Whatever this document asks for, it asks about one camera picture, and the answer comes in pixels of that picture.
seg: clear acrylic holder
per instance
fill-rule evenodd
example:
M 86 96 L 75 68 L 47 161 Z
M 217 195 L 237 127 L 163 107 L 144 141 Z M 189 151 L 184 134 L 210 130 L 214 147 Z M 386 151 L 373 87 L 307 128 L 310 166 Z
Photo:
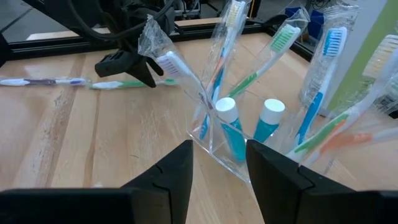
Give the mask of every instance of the clear acrylic holder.
M 234 157 L 224 136 L 221 124 L 228 125 L 230 128 L 238 131 L 243 135 L 245 140 L 253 139 L 259 115 L 266 99 L 257 96 L 250 91 L 245 91 L 240 94 L 235 98 L 235 102 L 239 110 L 239 119 L 242 124 L 243 131 L 236 129 L 232 125 L 224 122 L 221 118 L 215 115 L 215 113 L 212 113 L 212 115 L 209 115 L 210 121 L 207 134 L 203 139 L 200 139 L 202 122 L 205 119 L 205 116 L 209 113 L 207 112 L 205 105 L 194 100 L 187 94 L 186 96 L 192 103 L 192 105 L 187 107 L 188 110 L 186 112 L 188 134 L 201 148 L 203 148 L 221 165 L 243 181 L 250 183 L 246 160 L 240 161 Z M 195 110 L 198 110 L 198 106 L 201 107 L 200 114 L 197 116 L 197 119 L 193 120 L 193 115 L 195 114 Z M 286 145 L 288 142 L 286 141 L 286 138 L 287 136 L 290 136 L 291 125 L 288 124 L 294 122 L 293 119 L 295 119 L 294 114 L 287 108 L 284 113 L 284 117 L 280 122 L 279 128 L 263 144 L 280 153 L 285 153 L 286 149 L 289 150 L 289 145 Z

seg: blue container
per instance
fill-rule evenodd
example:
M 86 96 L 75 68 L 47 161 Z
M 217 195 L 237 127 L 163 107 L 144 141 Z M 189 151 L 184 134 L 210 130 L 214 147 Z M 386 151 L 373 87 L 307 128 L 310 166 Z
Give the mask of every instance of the blue container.
M 323 13 L 313 10 L 310 18 L 311 22 L 308 23 L 308 34 L 313 38 L 320 40 L 324 23 Z
M 301 7 L 285 8 L 285 15 L 292 17 Z

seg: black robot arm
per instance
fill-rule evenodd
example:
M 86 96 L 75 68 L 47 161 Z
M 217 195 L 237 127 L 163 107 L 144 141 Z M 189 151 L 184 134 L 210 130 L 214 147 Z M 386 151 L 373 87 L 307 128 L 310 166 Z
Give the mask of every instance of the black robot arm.
M 24 0 L 91 43 L 115 42 L 119 50 L 105 55 L 95 65 L 100 77 L 126 72 L 149 87 L 156 87 L 147 64 L 158 74 L 163 70 L 148 57 L 137 53 L 137 40 L 150 14 L 166 34 L 174 30 L 174 0 Z M 106 26 L 110 34 L 92 27 Z

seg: toothpaste tube cap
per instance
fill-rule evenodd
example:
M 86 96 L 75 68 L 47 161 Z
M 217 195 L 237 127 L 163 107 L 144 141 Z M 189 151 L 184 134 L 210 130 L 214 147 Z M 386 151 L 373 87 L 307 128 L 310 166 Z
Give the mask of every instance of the toothpaste tube cap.
M 260 119 L 266 124 L 279 124 L 284 115 L 286 107 L 280 100 L 268 99 L 264 102 L 264 107 L 260 114 Z
M 235 100 L 230 97 L 218 100 L 216 103 L 216 110 L 218 116 L 229 124 L 239 118 L 239 112 L 236 107 Z

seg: plastic-wrapped toothbrush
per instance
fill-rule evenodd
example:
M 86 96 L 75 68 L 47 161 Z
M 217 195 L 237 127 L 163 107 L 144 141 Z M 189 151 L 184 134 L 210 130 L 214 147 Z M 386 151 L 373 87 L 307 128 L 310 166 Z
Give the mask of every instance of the plastic-wrapped toothbrush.
M 340 27 L 340 28 L 331 28 L 328 30 L 325 44 L 323 46 L 322 57 L 325 59 L 331 58 L 331 63 L 329 64 L 329 68 L 326 71 L 326 75 L 323 79 L 321 87 L 318 90 L 317 95 L 313 99 L 309 109 L 307 110 L 307 114 L 304 117 L 303 123 L 298 129 L 294 146 L 298 146 L 304 141 L 305 134 L 310 128 L 313 120 L 317 117 L 319 109 L 321 108 L 323 100 L 325 99 L 325 95 L 328 91 L 330 80 L 336 72 L 338 59 L 340 53 L 344 49 L 346 39 L 347 39 L 347 28 Z
M 229 57 L 229 53 L 231 52 L 235 40 L 238 36 L 238 32 L 241 30 L 241 25 L 246 18 L 244 13 L 246 8 L 245 1 L 235 1 L 232 0 L 232 3 L 229 7 L 229 11 L 227 14 L 225 26 L 227 27 L 227 35 L 224 42 L 224 46 L 221 50 L 220 59 L 217 63 L 216 67 L 216 77 L 213 83 L 210 83 L 207 88 L 208 95 L 211 95 L 211 100 L 215 104 L 218 101 L 221 85 L 224 79 L 225 73 L 225 62 Z M 203 139 L 206 136 L 207 129 L 209 126 L 209 117 L 208 114 L 205 116 L 205 120 L 202 123 L 201 131 L 200 131 L 200 139 Z
M 156 81 L 156 85 L 178 85 L 177 81 L 173 78 L 166 78 L 165 80 Z M 124 88 L 137 88 L 137 87 L 145 87 L 147 86 L 143 82 L 139 80 L 131 80 L 131 81 L 111 81 L 111 82 L 98 82 L 93 83 L 89 86 L 92 90 L 117 90 Z
M 398 128 L 390 128 L 377 133 L 357 133 L 336 135 L 318 151 L 311 153 L 304 161 L 304 166 L 311 166 L 327 151 L 341 147 L 353 147 L 359 144 L 374 144 L 376 142 L 388 141 L 398 137 Z
M 389 44 L 389 39 L 384 39 L 379 47 L 374 52 L 371 60 L 378 60 L 379 58 L 384 58 L 385 54 L 391 53 L 391 48 Z M 347 130 L 351 125 L 353 125 L 362 114 L 365 113 L 376 100 L 376 98 L 382 93 L 386 84 L 388 83 L 390 77 L 397 73 L 398 69 L 398 49 L 391 54 L 388 61 L 382 67 L 379 78 L 375 81 L 373 86 L 369 89 L 369 93 L 364 99 L 356 103 L 354 106 L 350 107 L 346 111 L 342 112 L 337 117 L 333 118 L 329 123 L 322 127 L 316 135 L 308 138 L 306 141 L 301 143 L 295 149 L 287 154 L 287 157 L 291 158 L 296 162 L 301 162 L 302 159 L 311 153 L 316 147 L 322 144 L 326 144 L 333 136 Z
M 293 27 L 290 24 L 283 26 L 283 28 L 281 28 L 281 30 L 275 35 L 271 43 L 271 50 L 275 53 L 274 56 L 272 56 L 272 58 L 259 70 L 240 81 L 239 84 L 230 91 L 228 97 L 233 98 L 242 93 L 247 87 L 249 87 L 249 85 L 254 83 L 254 81 L 256 81 L 262 74 L 268 71 L 268 69 L 270 69 L 292 46 L 300 34 L 301 29 L 298 27 Z
M 212 102 L 207 98 L 201 81 L 178 53 L 168 35 L 150 15 L 138 39 L 138 53 L 154 59 L 169 77 L 178 82 L 186 94 L 196 102 L 204 104 L 207 110 L 213 110 Z
M 85 86 L 87 78 L 0 78 L 0 86 L 72 85 Z

